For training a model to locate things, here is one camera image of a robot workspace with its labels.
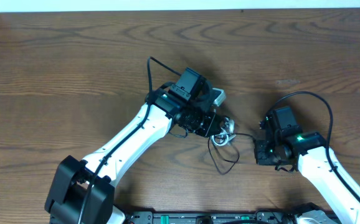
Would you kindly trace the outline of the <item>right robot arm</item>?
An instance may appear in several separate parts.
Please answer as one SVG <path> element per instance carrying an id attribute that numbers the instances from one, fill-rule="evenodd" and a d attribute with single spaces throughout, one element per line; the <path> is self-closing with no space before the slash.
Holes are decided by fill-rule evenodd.
<path id="1" fill-rule="evenodd" d="M 304 132 L 290 107 L 272 110 L 260 122 L 255 160 L 275 170 L 300 172 L 318 190 L 341 223 L 360 223 L 360 186 L 318 132 Z"/>

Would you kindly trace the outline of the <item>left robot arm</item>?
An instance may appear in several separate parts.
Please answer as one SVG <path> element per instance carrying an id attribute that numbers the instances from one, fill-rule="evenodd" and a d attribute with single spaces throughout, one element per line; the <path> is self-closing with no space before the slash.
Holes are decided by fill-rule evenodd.
<path id="1" fill-rule="evenodd" d="M 125 172 L 175 125 L 204 138 L 223 133 L 229 119 L 213 108 L 225 98 L 224 90 L 190 68 L 176 83 L 150 91 L 137 115 L 104 146 L 58 165 L 45 211 L 60 223 L 124 223 L 114 193 Z"/>

